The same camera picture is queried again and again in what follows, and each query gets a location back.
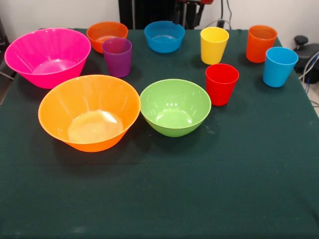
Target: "cup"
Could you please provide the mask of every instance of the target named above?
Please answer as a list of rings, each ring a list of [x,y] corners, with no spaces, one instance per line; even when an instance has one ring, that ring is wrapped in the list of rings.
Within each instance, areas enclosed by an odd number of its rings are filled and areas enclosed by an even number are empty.
[[[130,73],[132,43],[129,40],[119,37],[110,38],[103,43],[102,49],[111,76],[120,78]]]
[[[207,27],[200,32],[201,60],[214,65],[221,61],[229,33],[220,27]]]
[[[206,70],[206,91],[213,106],[228,103],[239,78],[239,72],[228,64],[215,64]]]
[[[298,55],[285,47],[272,47],[266,52],[266,57],[264,83],[270,87],[283,86],[298,61]]]
[[[246,57],[254,63],[266,60],[266,51],[271,48],[277,38],[277,32],[272,27],[256,25],[248,31]]]

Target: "yellow cup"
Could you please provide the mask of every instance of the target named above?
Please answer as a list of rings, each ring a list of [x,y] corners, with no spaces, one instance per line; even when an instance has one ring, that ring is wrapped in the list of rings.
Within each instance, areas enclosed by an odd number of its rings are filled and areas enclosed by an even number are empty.
[[[220,27],[207,27],[200,32],[201,60],[214,65],[221,61],[229,33]]]

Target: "blue bowl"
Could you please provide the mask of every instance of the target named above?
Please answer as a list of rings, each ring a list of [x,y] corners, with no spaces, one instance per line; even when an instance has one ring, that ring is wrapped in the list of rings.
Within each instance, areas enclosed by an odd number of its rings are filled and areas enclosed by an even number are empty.
[[[170,53],[180,47],[185,29],[171,21],[155,21],[145,27],[144,34],[153,51]]]

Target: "cup rim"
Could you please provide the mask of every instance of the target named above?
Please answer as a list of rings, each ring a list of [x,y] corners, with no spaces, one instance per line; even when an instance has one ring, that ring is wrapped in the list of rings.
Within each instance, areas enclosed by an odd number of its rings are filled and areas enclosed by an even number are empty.
[[[222,83],[222,82],[218,82],[218,81],[212,80],[212,79],[207,75],[207,71],[208,71],[209,68],[213,68],[213,67],[216,66],[216,65],[225,65],[225,66],[227,66],[227,67],[230,67],[230,68],[234,69],[234,70],[236,71],[236,73],[237,73],[236,79],[235,79],[234,81],[227,82],[227,83]],[[207,77],[210,81],[213,81],[213,82],[215,82],[215,83],[222,84],[222,85],[232,84],[232,83],[234,83],[234,82],[237,82],[238,79],[239,79],[239,71],[238,71],[235,67],[233,67],[232,65],[225,64],[225,63],[217,63],[217,64],[214,64],[214,65],[210,65],[209,67],[207,67],[207,69],[206,69],[206,71],[205,71],[205,75],[206,75],[206,77]]]
[[[121,52],[121,53],[112,53],[112,52],[108,52],[108,51],[104,50],[104,45],[106,44],[106,42],[108,42],[108,41],[110,41],[110,40],[112,40],[112,39],[114,39],[114,38],[123,39],[124,41],[128,42],[128,43],[130,44],[129,49],[128,49],[127,51],[124,51],[124,52]],[[130,40],[128,40],[128,39],[126,39],[126,38],[122,38],[122,37],[112,37],[112,38],[109,38],[109,39],[105,40],[105,41],[103,42],[103,44],[102,44],[103,53],[106,52],[106,53],[109,54],[109,55],[117,55],[117,56],[123,55],[123,54],[125,54],[125,53],[131,51],[131,50],[132,50],[132,47],[133,47],[132,42],[131,42]]]
[[[206,37],[203,37],[202,33],[203,31],[207,30],[207,29],[218,29],[218,30],[221,30],[223,32],[226,32],[227,33],[227,38],[222,40],[222,41],[210,41],[208,40]],[[226,31],[224,28],[220,28],[220,27],[217,27],[217,26],[210,26],[210,27],[206,27],[204,28],[202,31],[200,31],[200,37],[203,38],[205,41],[208,41],[208,42],[212,42],[212,43],[221,43],[221,42],[225,42],[225,41],[228,41],[229,39],[229,32]]]
[[[269,56],[268,56],[268,52],[271,51],[271,50],[276,50],[276,49],[284,49],[285,51],[289,51],[289,52],[292,52],[295,56],[296,56],[296,60],[292,63],[280,63],[280,62],[277,62],[277,61],[274,61],[273,59],[271,59]],[[282,46],[275,46],[275,47],[271,47],[269,48],[267,51],[266,51],[266,58],[269,59],[270,61],[278,64],[278,65],[283,65],[283,66],[290,66],[290,65],[295,65],[298,60],[299,60],[299,56],[296,52],[294,52],[292,49],[289,49],[289,48],[286,48],[286,47],[282,47]]]
[[[251,29],[252,29],[253,27],[257,27],[257,26],[267,27],[267,28],[269,28],[270,30],[274,31],[274,32],[276,33],[276,35],[275,35],[273,38],[269,38],[269,39],[259,38],[259,37],[255,36],[254,34],[251,33]],[[262,40],[262,41],[274,40],[274,39],[276,39],[277,36],[278,36],[278,32],[277,32],[273,27],[267,26],[267,25],[253,25],[253,26],[251,26],[251,27],[249,28],[248,33],[250,34],[250,36],[252,36],[252,37],[254,37],[254,38],[258,39],[258,40]]]

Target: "plastic bowl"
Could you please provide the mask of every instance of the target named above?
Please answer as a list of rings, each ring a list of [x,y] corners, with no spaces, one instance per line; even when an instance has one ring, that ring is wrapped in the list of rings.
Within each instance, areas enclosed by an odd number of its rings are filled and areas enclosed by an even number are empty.
[[[85,152],[115,145],[137,119],[139,94],[112,76],[89,75],[71,79],[42,100],[38,118],[52,137]]]
[[[170,53],[180,47],[185,36],[185,29],[171,21],[156,21],[146,26],[144,34],[153,51]]]
[[[169,137],[194,131],[211,109],[209,95],[202,87],[180,79],[157,81],[146,87],[140,98],[146,121]]]
[[[66,28],[47,28],[16,39],[7,48],[7,65],[34,85],[52,89],[81,74],[91,51],[89,39]]]
[[[97,52],[103,53],[102,44],[109,38],[127,38],[128,28],[119,22],[103,21],[88,28],[86,35],[91,41],[92,47]]]

